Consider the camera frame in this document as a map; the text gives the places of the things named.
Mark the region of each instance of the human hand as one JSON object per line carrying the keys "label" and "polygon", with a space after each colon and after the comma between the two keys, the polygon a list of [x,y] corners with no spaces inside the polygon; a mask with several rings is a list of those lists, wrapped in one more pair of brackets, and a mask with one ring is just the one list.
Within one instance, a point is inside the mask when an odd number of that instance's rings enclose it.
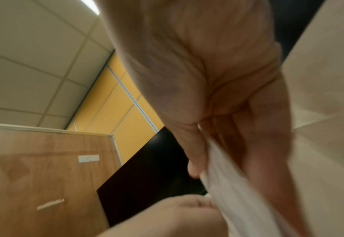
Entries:
{"label": "human hand", "polygon": [[267,1],[96,1],[126,69],[190,159],[189,173],[207,167],[209,134],[307,235],[287,166],[289,99]]}
{"label": "human hand", "polygon": [[98,237],[227,237],[211,199],[185,195],[162,200]]}

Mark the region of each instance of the ceiling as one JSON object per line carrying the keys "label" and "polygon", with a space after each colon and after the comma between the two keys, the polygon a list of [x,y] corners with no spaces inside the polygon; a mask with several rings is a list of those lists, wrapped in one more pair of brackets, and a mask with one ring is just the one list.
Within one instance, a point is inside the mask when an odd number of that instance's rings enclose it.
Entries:
{"label": "ceiling", "polygon": [[0,0],[0,123],[64,129],[113,50],[80,0]]}

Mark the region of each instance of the dark object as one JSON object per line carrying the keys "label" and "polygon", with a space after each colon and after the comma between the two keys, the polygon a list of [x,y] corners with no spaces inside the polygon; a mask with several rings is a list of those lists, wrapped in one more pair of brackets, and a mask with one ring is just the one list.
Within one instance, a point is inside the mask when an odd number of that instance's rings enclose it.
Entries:
{"label": "dark object", "polygon": [[269,0],[272,6],[276,40],[283,60],[314,17],[324,0]]}
{"label": "dark object", "polygon": [[99,189],[110,226],[168,197],[205,194],[200,180],[187,172],[188,159],[165,127]]}

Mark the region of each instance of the fluorescent light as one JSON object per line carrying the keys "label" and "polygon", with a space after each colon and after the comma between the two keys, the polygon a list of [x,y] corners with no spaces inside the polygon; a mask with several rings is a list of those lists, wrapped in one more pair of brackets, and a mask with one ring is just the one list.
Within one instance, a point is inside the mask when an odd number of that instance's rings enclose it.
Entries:
{"label": "fluorescent light", "polygon": [[99,9],[95,5],[93,0],[81,0],[81,1],[85,3],[91,10],[93,10],[96,15],[99,15]]}

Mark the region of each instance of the yellow wall panel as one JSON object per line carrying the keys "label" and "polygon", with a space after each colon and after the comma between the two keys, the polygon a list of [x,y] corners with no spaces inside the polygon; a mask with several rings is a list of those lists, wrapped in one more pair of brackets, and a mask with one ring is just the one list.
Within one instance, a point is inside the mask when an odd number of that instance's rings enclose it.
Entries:
{"label": "yellow wall panel", "polygon": [[141,92],[138,90],[128,73],[123,75],[121,82],[135,100],[138,100],[141,97]]}
{"label": "yellow wall panel", "polygon": [[153,108],[150,106],[150,104],[143,96],[138,100],[138,105],[142,108],[144,113],[147,115],[147,117],[149,117],[151,122],[155,125],[155,127],[158,130],[164,127],[164,124],[157,115],[157,113],[153,110]]}
{"label": "yellow wall panel", "polygon": [[116,52],[110,58],[108,66],[119,79],[121,79],[126,72],[125,67]]}
{"label": "yellow wall panel", "polygon": [[73,120],[70,122],[69,126],[66,128],[67,131],[75,132]]}
{"label": "yellow wall panel", "polygon": [[78,132],[84,132],[87,129],[117,84],[111,71],[105,68],[74,116]]}
{"label": "yellow wall panel", "polygon": [[129,110],[134,106],[127,93],[117,85],[86,132],[112,134]]}
{"label": "yellow wall panel", "polygon": [[155,131],[134,106],[113,134],[125,163],[155,135]]}

